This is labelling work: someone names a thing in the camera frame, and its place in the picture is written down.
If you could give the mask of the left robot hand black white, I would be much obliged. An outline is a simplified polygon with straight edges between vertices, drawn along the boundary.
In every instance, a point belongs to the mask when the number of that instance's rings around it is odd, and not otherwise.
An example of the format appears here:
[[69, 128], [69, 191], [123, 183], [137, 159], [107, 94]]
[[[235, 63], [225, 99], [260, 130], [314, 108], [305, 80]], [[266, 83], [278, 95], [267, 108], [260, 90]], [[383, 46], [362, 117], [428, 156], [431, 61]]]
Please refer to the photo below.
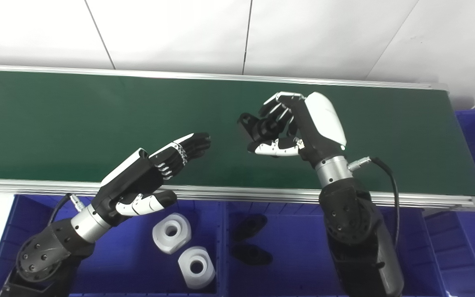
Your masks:
[[159, 188], [188, 162], [202, 157], [210, 146], [208, 133], [191, 133], [153, 153], [139, 148], [101, 181], [91, 201], [91, 214], [116, 227], [130, 217], [175, 205], [175, 192]]

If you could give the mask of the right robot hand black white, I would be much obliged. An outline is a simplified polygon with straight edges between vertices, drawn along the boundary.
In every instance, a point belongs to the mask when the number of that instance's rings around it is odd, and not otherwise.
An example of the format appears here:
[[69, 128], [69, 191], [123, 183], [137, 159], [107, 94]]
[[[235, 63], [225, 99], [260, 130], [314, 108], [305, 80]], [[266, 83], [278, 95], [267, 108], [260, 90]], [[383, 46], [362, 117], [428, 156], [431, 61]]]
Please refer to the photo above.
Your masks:
[[341, 156], [345, 133], [331, 101], [318, 92], [307, 96], [277, 92], [267, 99], [255, 118], [247, 151], [260, 156], [300, 156], [317, 167]]

